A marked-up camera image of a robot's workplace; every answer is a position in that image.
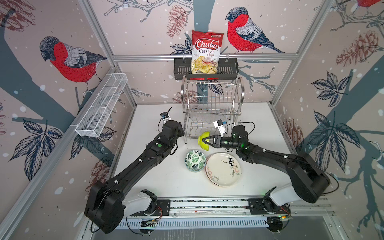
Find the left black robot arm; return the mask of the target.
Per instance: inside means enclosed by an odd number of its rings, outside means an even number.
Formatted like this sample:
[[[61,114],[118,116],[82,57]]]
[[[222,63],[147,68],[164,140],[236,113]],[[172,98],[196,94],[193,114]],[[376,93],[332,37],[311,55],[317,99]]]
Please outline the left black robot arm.
[[[133,186],[152,168],[160,164],[175,148],[178,138],[184,136],[182,124],[169,120],[142,154],[122,172],[91,187],[85,216],[105,234],[112,232],[122,221],[126,206],[123,199]]]

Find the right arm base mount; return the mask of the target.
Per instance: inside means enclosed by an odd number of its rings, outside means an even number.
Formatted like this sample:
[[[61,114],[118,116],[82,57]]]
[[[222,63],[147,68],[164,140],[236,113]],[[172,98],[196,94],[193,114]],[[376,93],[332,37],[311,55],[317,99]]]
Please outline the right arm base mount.
[[[251,215],[290,215],[291,209],[288,204],[277,206],[271,200],[248,199],[248,207]]]

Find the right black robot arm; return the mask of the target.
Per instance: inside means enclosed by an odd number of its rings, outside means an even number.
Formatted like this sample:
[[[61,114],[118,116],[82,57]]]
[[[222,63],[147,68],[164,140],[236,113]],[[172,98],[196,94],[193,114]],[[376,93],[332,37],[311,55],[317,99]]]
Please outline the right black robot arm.
[[[250,164],[260,164],[287,174],[290,183],[270,189],[263,197],[266,212],[274,213],[281,206],[303,200],[314,204],[331,183],[331,180],[312,157],[283,154],[252,144],[245,126],[234,126],[229,137],[203,133],[198,140],[201,148],[234,149],[237,156]]]

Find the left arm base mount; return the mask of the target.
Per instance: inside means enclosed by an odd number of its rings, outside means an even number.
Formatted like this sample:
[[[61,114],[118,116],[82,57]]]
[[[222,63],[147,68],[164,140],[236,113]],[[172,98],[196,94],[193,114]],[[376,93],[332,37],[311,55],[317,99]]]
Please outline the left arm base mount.
[[[149,207],[145,211],[135,212],[130,217],[160,217],[170,214],[170,200],[152,200]]]

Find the white painted ceramic plate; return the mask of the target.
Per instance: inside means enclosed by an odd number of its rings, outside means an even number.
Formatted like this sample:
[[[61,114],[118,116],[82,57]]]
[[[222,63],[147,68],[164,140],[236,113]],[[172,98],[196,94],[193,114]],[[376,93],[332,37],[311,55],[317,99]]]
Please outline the white painted ceramic plate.
[[[206,163],[205,172],[215,185],[227,188],[236,184],[242,176],[237,159],[228,153],[215,153]]]

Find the leaf pattern bowl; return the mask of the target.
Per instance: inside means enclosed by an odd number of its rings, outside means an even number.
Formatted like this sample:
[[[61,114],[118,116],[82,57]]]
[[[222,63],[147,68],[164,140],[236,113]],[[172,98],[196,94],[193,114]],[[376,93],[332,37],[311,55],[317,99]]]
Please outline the leaf pattern bowl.
[[[191,150],[185,157],[185,164],[188,170],[197,173],[203,170],[206,166],[207,158],[203,152]]]

